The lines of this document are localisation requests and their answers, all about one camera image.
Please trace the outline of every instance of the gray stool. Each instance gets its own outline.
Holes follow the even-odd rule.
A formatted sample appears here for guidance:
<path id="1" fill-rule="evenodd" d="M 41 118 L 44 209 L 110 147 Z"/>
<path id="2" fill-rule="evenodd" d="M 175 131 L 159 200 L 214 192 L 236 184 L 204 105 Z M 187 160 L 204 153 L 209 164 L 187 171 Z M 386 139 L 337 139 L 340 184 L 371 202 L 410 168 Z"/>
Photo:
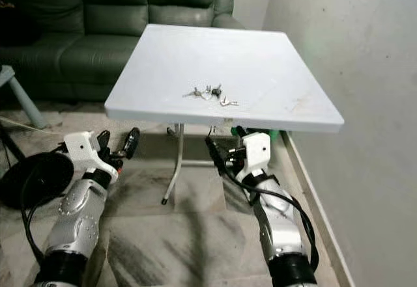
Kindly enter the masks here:
<path id="1" fill-rule="evenodd" d="M 33 125 L 38 129 L 45 128 L 48 123 L 40 114 L 32 100 L 28 97 L 18 80 L 14 77 L 14 71 L 10 66 L 3 66 L 0 71 L 0 87 L 6 83 L 12 88 L 14 95 L 16 95 L 20 105 L 22 105 L 23 110 L 26 112 L 29 119 L 31 119 Z"/>

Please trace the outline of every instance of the sofa armrest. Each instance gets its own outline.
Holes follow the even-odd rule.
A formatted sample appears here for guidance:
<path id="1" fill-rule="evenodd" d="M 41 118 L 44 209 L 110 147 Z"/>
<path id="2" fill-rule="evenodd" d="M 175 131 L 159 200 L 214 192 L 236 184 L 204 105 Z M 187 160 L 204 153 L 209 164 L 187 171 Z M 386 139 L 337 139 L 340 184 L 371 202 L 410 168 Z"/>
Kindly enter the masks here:
<path id="1" fill-rule="evenodd" d="M 245 29 L 245 27 L 232 15 L 221 14 L 213 19 L 212 27 L 215 28 L 226 28 L 226 29 Z"/>

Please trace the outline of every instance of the key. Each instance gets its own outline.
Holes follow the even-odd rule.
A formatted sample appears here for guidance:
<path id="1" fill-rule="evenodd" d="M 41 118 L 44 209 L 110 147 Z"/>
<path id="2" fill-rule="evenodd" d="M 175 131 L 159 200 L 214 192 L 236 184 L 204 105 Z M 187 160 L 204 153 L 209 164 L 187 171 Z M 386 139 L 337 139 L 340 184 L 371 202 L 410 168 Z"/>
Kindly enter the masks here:
<path id="1" fill-rule="evenodd" d="M 215 89 L 212 89 L 211 94 L 217 96 L 217 98 L 220 98 L 220 95 L 222 94 L 222 90 L 220 89 L 220 87 L 222 87 L 221 84 Z"/>
<path id="2" fill-rule="evenodd" d="M 187 97 L 187 96 L 197 96 L 197 97 L 203 97 L 203 93 L 201 93 L 199 90 L 197 90 L 197 88 L 195 87 L 194 90 L 188 94 L 182 95 L 182 97 Z"/>
<path id="3" fill-rule="evenodd" d="M 204 100 L 211 100 L 213 95 L 211 94 L 211 85 L 206 85 L 206 90 L 204 91 L 204 93 L 201 93 L 201 97 Z"/>
<path id="4" fill-rule="evenodd" d="M 238 103 L 238 102 L 236 102 L 236 101 L 230 102 L 230 101 L 226 98 L 226 96 L 224 96 L 224 99 L 220 101 L 220 105 L 222 105 L 223 107 L 225 107 L 225 106 L 229 106 L 229 105 L 232 105 L 232 106 L 239 106 L 239 103 Z"/>

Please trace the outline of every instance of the stool leg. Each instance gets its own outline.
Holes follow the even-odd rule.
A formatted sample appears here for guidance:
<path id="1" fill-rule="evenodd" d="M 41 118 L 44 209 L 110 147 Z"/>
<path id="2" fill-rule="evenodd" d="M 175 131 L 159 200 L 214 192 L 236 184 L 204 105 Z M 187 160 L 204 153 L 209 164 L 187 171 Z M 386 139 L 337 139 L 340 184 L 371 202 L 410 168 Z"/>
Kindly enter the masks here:
<path id="1" fill-rule="evenodd" d="M 38 129 L 45 128 L 48 125 L 48 123 L 40 114 L 38 108 L 36 108 L 32 100 L 28 97 L 23 87 L 19 84 L 18 80 L 15 77 L 13 77 L 12 79 L 10 79 L 8 84 L 10 84 L 13 93 L 16 95 L 17 99 L 20 102 L 20 105 L 22 105 L 23 110 L 26 112 L 26 115 L 29 117 L 29 119 L 31 119 L 35 127 L 37 127 Z"/>

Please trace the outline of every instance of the black round base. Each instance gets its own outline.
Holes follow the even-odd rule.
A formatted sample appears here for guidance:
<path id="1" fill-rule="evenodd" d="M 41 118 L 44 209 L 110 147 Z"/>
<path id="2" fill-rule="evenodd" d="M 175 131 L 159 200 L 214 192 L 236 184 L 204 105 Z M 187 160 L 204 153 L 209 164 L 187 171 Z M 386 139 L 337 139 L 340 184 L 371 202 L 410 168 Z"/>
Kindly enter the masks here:
<path id="1" fill-rule="evenodd" d="M 25 207 L 32 208 L 43 198 L 59 195 L 74 175 L 72 162 L 64 155 L 52 152 L 30 156 L 15 164 L 0 180 L 0 201 L 20 209 L 20 193 L 27 182 Z"/>

